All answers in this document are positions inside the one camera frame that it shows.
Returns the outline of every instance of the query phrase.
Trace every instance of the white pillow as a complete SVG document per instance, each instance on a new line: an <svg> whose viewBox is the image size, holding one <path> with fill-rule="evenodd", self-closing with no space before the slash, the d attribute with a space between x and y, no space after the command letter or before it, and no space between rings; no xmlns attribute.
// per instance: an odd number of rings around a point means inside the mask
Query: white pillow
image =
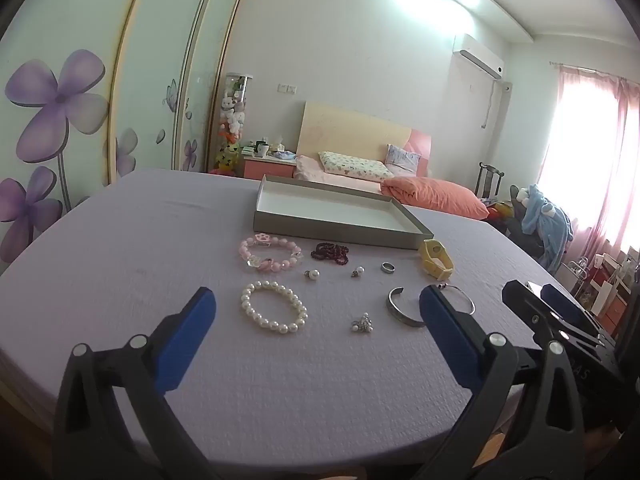
<svg viewBox="0 0 640 480"><path fill-rule="evenodd" d="M367 160L334 152L320 152L318 155L320 155L324 170L330 174L345 175L372 182L382 182L386 178L394 176L379 160Z"/></svg>
<svg viewBox="0 0 640 480"><path fill-rule="evenodd" d="M388 144L385 166L395 176L417 176L420 154Z"/></svg>

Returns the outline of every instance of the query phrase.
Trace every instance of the air conditioner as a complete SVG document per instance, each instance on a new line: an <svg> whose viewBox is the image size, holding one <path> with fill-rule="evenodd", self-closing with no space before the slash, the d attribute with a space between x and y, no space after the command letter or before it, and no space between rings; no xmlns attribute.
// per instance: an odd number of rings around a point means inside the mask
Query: air conditioner
<svg viewBox="0 0 640 480"><path fill-rule="evenodd" d="M482 43L468 34L456 36L453 43L454 54L466 57L474 65L479 66L491 77L500 81L504 75L504 61L491 52Z"/></svg>

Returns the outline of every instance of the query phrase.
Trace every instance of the pink beaded bracelet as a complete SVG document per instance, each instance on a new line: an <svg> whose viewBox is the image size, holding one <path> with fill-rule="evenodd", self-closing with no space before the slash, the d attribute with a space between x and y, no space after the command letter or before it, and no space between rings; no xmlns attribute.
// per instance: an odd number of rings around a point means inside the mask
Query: pink beaded bracelet
<svg viewBox="0 0 640 480"><path fill-rule="evenodd" d="M287 260L276 262L272 258L262 259L260 256L255 256L249 252L249 247L252 245L270 247L280 246L287 248L291 251L291 256ZM279 272L281 269L287 270L291 267L295 267L296 264L302 259L302 249L298 247L295 242L289 242L286 238L278 238L275 236L269 236L265 233L260 233L252 238L242 240L238 253L242 256L242 259L246 261L249 267L254 267L261 272Z"/></svg>

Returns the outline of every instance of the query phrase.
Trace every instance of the silver bangle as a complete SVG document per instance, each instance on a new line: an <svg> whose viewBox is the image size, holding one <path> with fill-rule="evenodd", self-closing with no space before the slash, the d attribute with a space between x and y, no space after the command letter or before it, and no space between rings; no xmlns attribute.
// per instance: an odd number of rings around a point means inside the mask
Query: silver bangle
<svg viewBox="0 0 640 480"><path fill-rule="evenodd" d="M404 290L404 287L398 286L389 292L389 296L386 300L386 307L393 317L395 317L400 323L404 323L405 325L412 326L414 328L422 328L425 326L423 321L416 321L415 319L410 318L406 314L403 314L392 299L392 296L395 294L400 294Z"/></svg>
<svg viewBox="0 0 640 480"><path fill-rule="evenodd" d="M390 264L389 262L383 263L380 266L380 269L382 269L382 272L386 272L387 274L393 274L394 272L396 272L396 266Z"/></svg>
<svg viewBox="0 0 640 480"><path fill-rule="evenodd" d="M468 297L468 295L466 294L466 292L464 290L462 290L460 287L455 286L455 285L450 285L449 283L439 283L438 284L438 288L440 290L443 290L444 288L449 287L449 288L455 288L457 291L459 291L465 298L467 298L469 300L469 303L471 303L471 312L469 312L469 315L472 316L475 312L476 312L476 304L474 303L474 300L472 300L470 297Z"/></svg>

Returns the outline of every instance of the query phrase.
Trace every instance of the pink nightstand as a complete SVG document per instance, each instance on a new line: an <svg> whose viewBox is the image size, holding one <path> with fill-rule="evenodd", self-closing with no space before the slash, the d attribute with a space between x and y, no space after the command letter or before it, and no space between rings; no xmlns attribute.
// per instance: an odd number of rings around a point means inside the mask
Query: pink nightstand
<svg viewBox="0 0 640 480"><path fill-rule="evenodd" d="M296 160L281 160L271 155L260 158L253 155L243 155L244 178L262 180L265 175L284 176L293 178L293 171L296 169Z"/></svg>

